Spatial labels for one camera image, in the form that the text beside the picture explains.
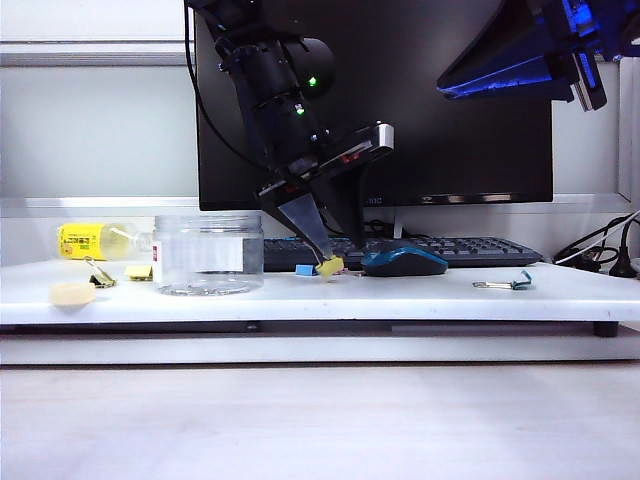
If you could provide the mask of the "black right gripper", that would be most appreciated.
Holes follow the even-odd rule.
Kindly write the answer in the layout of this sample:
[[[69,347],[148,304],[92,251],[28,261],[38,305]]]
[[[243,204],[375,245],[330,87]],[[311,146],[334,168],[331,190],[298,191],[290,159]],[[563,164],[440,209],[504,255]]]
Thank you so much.
[[[581,103],[605,103],[597,27],[587,1],[503,1],[437,89],[450,100],[576,93]]]

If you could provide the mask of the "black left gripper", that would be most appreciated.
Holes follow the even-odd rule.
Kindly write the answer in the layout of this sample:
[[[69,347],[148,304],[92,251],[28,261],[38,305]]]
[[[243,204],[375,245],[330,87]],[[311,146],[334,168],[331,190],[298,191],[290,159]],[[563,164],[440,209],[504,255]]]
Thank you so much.
[[[289,164],[261,187],[257,199],[265,210],[278,206],[316,255],[322,261],[329,260],[334,253],[315,200],[327,209],[344,235],[363,248],[366,177],[370,164],[387,155],[388,125],[366,125],[318,145]]]

